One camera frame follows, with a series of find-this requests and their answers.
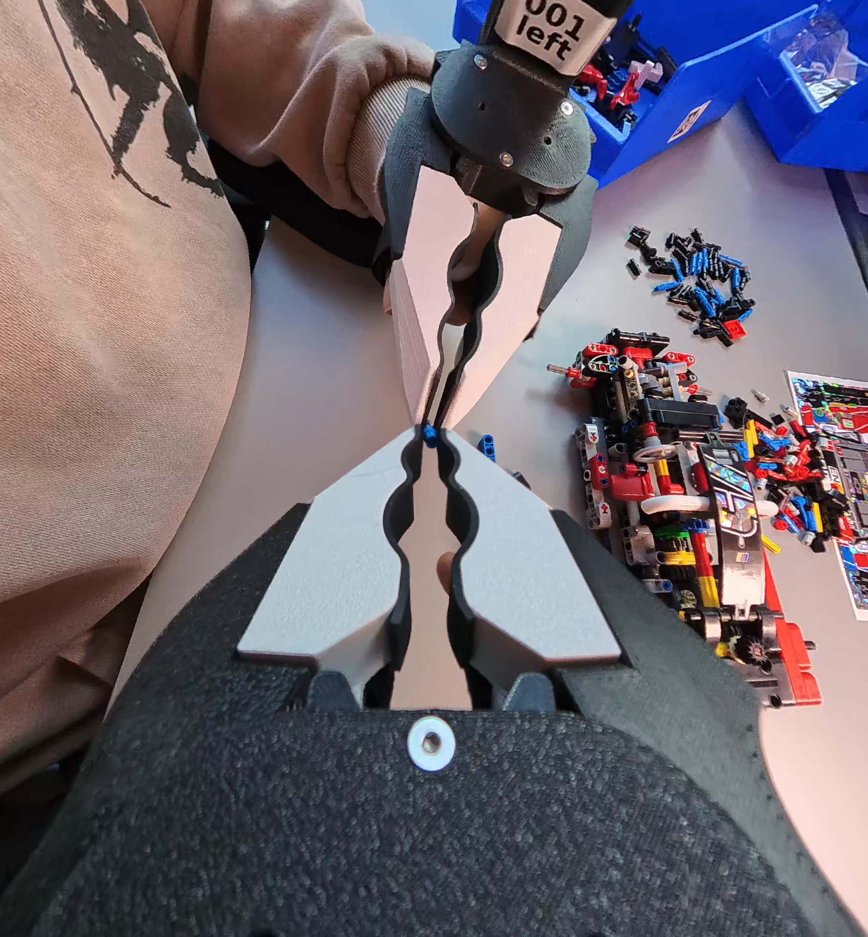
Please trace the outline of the partly built lego car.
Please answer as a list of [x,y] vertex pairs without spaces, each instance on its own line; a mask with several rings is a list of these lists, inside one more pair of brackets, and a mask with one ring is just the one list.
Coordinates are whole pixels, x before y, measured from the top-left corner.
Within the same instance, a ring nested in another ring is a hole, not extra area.
[[819,707],[814,646],[787,619],[768,563],[764,524],[778,506],[748,466],[756,436],[725,427],[696,358],[670,341],[612,329],[547,367],[590,395],[575,433],[588,528],[763,706]]

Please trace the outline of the blue storage bin with tag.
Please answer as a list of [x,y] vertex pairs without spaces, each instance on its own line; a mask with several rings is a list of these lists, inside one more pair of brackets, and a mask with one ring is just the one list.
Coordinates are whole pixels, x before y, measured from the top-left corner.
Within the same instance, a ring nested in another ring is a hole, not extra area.
[[[491,3],[458,2],[454,37],[462,44],[478,42]],[[625,136],[615,134],[598,118],[589,120],[583,111],[595,137],[589,175],[596,181],[596,189],[633,172],[691,132],[724,116],[756,78],[757,66],[769,49],[769,30],[783,20],[815,10],[813,2],[630,3],[614,29],[627,14],[642,13],[644,37],[665,46],[679,68],[662,95]]]

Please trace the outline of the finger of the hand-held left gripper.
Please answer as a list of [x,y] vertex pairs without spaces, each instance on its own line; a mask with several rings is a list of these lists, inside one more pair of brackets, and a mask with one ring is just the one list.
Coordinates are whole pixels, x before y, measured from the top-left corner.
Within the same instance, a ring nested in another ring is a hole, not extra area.
[[452,429],[479,401],[536,326],[560,229],[540,215],[507,219],[484,249],[478,304],[434,426]]
[[452,271],[471,240],[477,210],[454,178],[422,166],[389,298],[397,363],[413,424],[428,419],[443,367],[442,328],[455,307]]

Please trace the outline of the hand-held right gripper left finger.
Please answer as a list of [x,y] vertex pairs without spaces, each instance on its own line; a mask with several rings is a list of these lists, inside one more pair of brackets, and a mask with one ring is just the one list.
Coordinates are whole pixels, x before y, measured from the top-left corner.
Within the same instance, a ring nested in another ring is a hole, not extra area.
[[238,642],[239,656],[340,673],[359,708],[387,709],[412,634],[409,562],[422,428],[311,500]]

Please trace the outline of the person's left hand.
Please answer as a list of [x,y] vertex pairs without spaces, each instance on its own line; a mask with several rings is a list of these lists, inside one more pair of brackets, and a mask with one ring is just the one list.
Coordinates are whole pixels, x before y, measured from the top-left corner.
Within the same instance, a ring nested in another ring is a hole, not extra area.
[[504,213],[489,205],[473,198],[470,201],[476,209],[475,229],[450,273],[454,306],[447,322],[453,325],[465,325],[478,303],[479,271],[484,250],[505,217]]

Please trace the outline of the person's left forearm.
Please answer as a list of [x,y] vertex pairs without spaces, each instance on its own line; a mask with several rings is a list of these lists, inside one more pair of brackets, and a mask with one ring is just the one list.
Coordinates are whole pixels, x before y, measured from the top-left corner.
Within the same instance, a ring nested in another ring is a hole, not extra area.
[[334,209],[384,222],[381,172],[435,54],[381,35],[359,2],[146,1],[200,129],[242,162],[281,162]]

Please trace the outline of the pile of black blue pins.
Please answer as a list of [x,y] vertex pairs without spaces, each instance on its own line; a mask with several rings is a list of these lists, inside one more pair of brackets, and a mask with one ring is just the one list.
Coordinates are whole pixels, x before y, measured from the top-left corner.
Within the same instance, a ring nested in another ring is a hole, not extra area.
[[746,337],[745,322],[756,301],[746,293],[753,275],[744,261],[726,253],[700,228],[671,231],[657,245],[650,229],[634,226],[626,242],[639,252],[637,260],[627,263],[629,274],[654,277],[651,293],[661,295],[689,323],[692,334],[725,347]]

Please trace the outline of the clear bag of lego parts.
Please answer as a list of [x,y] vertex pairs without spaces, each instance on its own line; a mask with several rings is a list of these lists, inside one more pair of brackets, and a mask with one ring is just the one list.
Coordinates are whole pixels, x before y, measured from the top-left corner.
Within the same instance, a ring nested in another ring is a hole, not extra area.
[[848,30],[826,11],[809,19],[782,56],[822,110],[868,77],[868,62],[850,50]]

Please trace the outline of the pile of mixed lego pieces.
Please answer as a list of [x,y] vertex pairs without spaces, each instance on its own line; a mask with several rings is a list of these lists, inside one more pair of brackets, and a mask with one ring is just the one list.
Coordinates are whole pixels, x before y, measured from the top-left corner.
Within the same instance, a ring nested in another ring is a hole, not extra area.
[[851,544],[850,504],[839,480],[834,446],[810,411],[782,406],[768,416],[740,397],[726,402],[723,415],[741,432],[740,446],[763,516],[816,554],[827,544]]

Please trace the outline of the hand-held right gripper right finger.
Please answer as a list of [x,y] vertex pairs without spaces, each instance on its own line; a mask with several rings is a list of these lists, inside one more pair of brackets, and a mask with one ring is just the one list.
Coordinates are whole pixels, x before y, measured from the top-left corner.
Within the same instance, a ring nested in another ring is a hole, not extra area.
[[525,673],[619,662],[554,510],[453,430],[440,430],[437,453],[458,541],[448,637],[473,708],[504,701]]

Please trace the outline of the red and black lego parts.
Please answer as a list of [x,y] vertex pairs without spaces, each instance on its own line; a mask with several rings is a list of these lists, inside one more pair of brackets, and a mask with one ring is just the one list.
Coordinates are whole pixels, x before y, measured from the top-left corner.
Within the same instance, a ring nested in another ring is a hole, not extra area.
[[663,45],[647,40],[643,14],[627,14],[573,81],[570,93],[589,120],[630,133],[678,71]]

